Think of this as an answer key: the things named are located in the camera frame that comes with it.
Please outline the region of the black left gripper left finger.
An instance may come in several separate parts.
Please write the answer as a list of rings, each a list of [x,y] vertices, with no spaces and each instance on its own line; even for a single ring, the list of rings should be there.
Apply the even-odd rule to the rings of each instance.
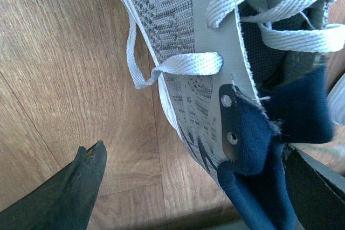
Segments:
[[[79,147],[73,161],[1,212],[1,229],[86,229],[106,162],[103,141]]]

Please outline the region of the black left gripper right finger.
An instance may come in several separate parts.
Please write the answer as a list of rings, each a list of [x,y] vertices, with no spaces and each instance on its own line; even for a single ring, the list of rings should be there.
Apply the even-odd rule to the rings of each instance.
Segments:
[[[290,145],[282,164],[289,209],[284,229],[344,229],[344,176]]]

